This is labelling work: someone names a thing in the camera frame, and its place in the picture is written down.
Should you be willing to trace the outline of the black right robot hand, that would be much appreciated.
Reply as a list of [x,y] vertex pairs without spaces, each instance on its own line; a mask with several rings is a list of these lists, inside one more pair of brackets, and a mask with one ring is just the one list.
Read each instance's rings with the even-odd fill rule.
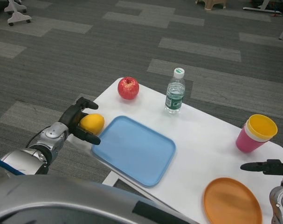
[[283,163],[278,159],[245,163],[240,166],[240,169],[251,172],[263,172],[264,175],[283,175]]

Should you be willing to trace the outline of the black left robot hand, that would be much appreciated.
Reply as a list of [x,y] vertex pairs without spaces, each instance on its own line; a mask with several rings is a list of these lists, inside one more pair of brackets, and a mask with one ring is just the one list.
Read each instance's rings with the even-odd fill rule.
[[74,105],[71,105],[62,114],[59,122],[63,123],[69,129],[69,133],[73,134],[78,139],[94,145],[99,145],[101,140],[94,133],[89,132],[79,126],[81,119],[88,115],[87,113],[83,112],[83,110],[86,108],[96,110],[98,109],[98,105],[89,99],[80,97]]

